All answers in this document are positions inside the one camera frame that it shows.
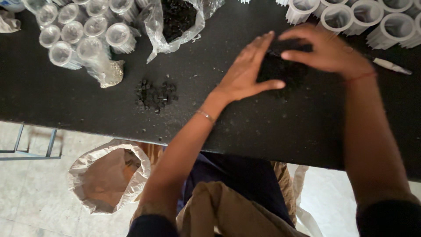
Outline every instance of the dark sleeve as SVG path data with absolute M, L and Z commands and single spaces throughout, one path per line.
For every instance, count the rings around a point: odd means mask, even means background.
M 161 215 L 141 215 L 134 219 L 127 237 L 178 237 L 177 229 Z
M 421 206 L 409 201 L 387 200 L 357 214 L 362 237 L 421 236 Z

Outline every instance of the dark clump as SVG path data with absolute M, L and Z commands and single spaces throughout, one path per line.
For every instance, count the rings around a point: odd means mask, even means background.
M 309 67 L 302 63 L 283 60 L 281 53 L 285 50 L 294 49 L 300 51 L 312 51 L 311 45 L 300 45 L 297 40 L 285 40 L 273 42 L 267 51 L 260 68 L 257 82 L 271 79 L 280 79 L 286 83 L 286 87 L 276 90 L 279 98 L 289 99 L 292 92 L 300 88 Z
M 183 35 L 195 25 L 197 10 L 183 0 L 161 0 L 164 14 L 163 34 L 167 43 Z
M 176 86 L 168 82 L 162 83 L 161 86 L 154 86 L 147 80 L 142 80 L 135 89 L 137 99 L 135 104 L 140 111 L 154 110 L 156 114 L 173 101 L 177 101 L 178 97 L 175 95 Z

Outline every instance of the left hand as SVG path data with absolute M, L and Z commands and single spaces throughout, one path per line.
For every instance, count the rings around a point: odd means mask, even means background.
M 262 91 L 284 88 L 285 82 L 281 80 L 256 83 L 261 63 L 273 37 L 274 32 L 271 31 L 247 45 L 213 91 L 223 94 L 228 102 L 232 102 Z

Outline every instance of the bracelet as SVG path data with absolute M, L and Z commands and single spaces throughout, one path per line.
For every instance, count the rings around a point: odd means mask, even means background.
M 364 73 L 364 74 L 361 74 L 359 77 L 355 77 L 355 78 L 351 78 L 349 80 L 346 80 L 344 83 L 345 84 L 350 84 L 353 81 L 357 81 L 359 79 L 366 78 L 366 77 L 371 77 L 371 76 L 377 76 L 377 73 L 376 72 Z
M 211 123 L 215 123 L 215 120 L 209 115 L 209 114 L 207 114 L 207 113 L 205 113 L 205 112 L 203 112 L 203 111 L 201 111 L 201 110 L 197 110 L 196 111 L 196 113 L 200 113 L 200 114 L 202 114 L 203 116 L 205 116 L 207 119 L 209 119 L 209 121 L 211 121 Z

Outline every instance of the silver bangle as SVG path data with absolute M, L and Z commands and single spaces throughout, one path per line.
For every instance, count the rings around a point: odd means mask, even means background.
M 207 113 L 205 113 L 205 112 L 203 112 L 203 111 L 201 111 L 201 110 L 198 110 L 198 111 L 196 111 L 196 113 L 200 113 L 200 114 L 202 114 L 203 116 L 205 116 L 207 119 L 209 119 L 209 121 L 211 121 L 213 124 L 215 123 L 215 120 L 209 115 L 209 114 L 207 114 Z

